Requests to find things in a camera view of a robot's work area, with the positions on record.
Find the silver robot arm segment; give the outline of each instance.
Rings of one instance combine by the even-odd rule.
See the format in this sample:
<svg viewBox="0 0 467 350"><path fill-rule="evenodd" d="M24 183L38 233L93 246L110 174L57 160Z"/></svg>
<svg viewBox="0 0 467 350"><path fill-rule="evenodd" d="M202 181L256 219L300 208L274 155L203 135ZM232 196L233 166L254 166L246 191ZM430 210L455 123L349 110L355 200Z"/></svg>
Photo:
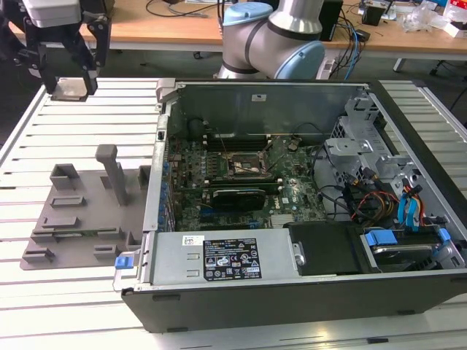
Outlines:
<svg viewBox="0 0 467 350"><path fill-rule="evenodd" d="M312 79L323 62L319 15L323 0L281 0L277 11L264 3L231 6L223 22L220 79Z"/></svg>

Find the black cable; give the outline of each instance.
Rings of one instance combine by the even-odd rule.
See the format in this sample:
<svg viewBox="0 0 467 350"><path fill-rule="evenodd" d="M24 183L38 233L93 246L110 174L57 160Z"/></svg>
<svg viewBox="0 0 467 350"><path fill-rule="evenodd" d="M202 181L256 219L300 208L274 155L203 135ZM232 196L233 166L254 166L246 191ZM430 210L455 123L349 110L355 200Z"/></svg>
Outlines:
<svg viewBox="0 0 467 350"><path fill-rule="evenodd" d="M195 9L195 10L193 10L193 11L181 13L181 14L179 14L179 15L165 15L165 14L153 12L153 11L150 10L149 6L151 6L151 5L154 4L155 2L156 2L156 0L149 0L149 1L146 3L146 11L148 11L151 15L158 16L158 17L165 17L165 18L184 17L184 16L186 16L186 15L191 15L192 13L200 12L200 11L203 11L204 9L209 9L209 8L211 8L211 7L216 6L216 5L209 5L209 6L202 7L201 9Z"/></svg>
<svg viewBox="0 0 467 350"><path fill-rule="evenodd" d="M336 209L337 209L337 206L340 206L340 207L343 208L343 210L345 210L347 213L350 213L350 210L347 208L346 205L344 205L344 204L342 204L342 203L340 203L340 202L337 201L338 199L340 199L340 198L342 198L342 197L338 197L338 198L334 199L334 198L330 197L329 195L326 195L326 194L323 193L323 192L320 192L320 195L321 195L323 198L327 199L328 201L333 202L334 205L336 206Z"/></svg>
<svg viewBox="0 0 467 350"><path fill-rule="evenodd" d="M459 96L454 100L454 102L451 105L451 108L449 108L450 111L452 111L454 109L455 105L458 104L460 98L463 96L464 93L467 93L467 87L464 90L462 90L460 92Z"/></svg>
<svg viewBox="0 0 467 350"><path fill-rule="evenodd" d="M329 154L328 154L328 151L325 147L325 143L323 142L321 144L321 147L319 149L316 150L316 152L314 153L313 155L313 161L312 161L312 167L310 168L310 174L312 175L312 180L313 182L316 184L316 180L314 179L314 166L316 165L316 161L318 160L319 158L319 155L321 153L321 151L324 150L324 152L326 153L327 155L327 159L328 159L328 162L335 168L336 166L333 164L333 162L331 161L331 159L329 158Z"/></svg>
<svg viewBox="0 0 467 350"><path fill-rule="evenodd" d="M338 23L337 26L340 26L342 27L343 29L345 29L345 31L347 32L347 35L349 36L349 44L347 45L347 48L344 52L344 54L340 57L339 61L337 61L336 63L336 67L334 67L333 71L331 72L330 76L329 77L332 77L334 74L336 74L336 76L339 75L339 71L340 69L346 67L349 62L350 62L350 58L352 55L348 55L347 56L347 53L349 52L349 50L351 49L352 47L352 42L354 40L354 36L353 36L353 32L352 32L352 29L355 30L355 27L354 25L352 24L352 22L350 22L347 17L345 16L345 13L344 13L344 10L341 9L341 13L342 13L342 16L339 16L339 18L341 20L344 21L345 25L344 24L341 24L341 23Z"/></svg>
<svg viewBox="0 0 467 350"><path fill-rule="evenodd" d="M352 51L353 51L351 49L352 49L352 47L355 48L355 46L354 46L355 38L354 38L354 35L353 35L353 31L355 30L355 26L353 25L352 22L350 22L347 19L346 15L345 15L345 12L342 9L341 9L341 16L339 16L339 18L341 20L343 20L344 23L338 23L337 26L342 27L347 32L347 35L349 37L349 44L347 45L347 48L346 48L344 54L341 55L339 60L336 62L336 66L333 68L333 70L332 70L332 72L331 72L331 74L329 76L330 78L334 74L336 75L336 77L339 77L340 70L349 66L349 63L350 63L350 61L352 59ZM360 61L361 54L362 54L363 50L365 49L365 46L366 46L365 42L362 43L361 40L358 40L358 47L357 47L358 53L357 53L357 57L355 59L355 62L353 63L353 68L352 69L354 69L355 66L357 65L357 63Z"/></svg>
<svg viewBox="0 0 467 350"><path fill-rule="evenodd" d="M319 133L320 133L321 135L323 135L324 137L326 137L326 134L323 133L323 131L322 131L320 128L318 128L318 127L316 126L316 124L314 124L313 122L303 122L303 123L301 123L301 124L298 124L298 125L292 130L292 132L290 132L290 133L292 134L292 136L296 135L297 130L298 130L300 127L304 126L304 125L311 125L311 126L312 126L313 128L315 128L317 131L319 131Z"/></svg>

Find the warning label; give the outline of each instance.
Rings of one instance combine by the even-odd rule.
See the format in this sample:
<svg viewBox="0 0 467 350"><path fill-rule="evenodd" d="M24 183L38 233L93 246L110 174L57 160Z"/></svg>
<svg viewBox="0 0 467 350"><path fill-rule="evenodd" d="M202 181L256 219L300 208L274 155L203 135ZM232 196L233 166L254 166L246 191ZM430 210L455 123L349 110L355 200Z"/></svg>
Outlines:
<svg viewBox="0 0 467 350"><path fill-rule="evenodd" d="M207 281L261 278L256 238L204 241L203 248Z"/></svg>

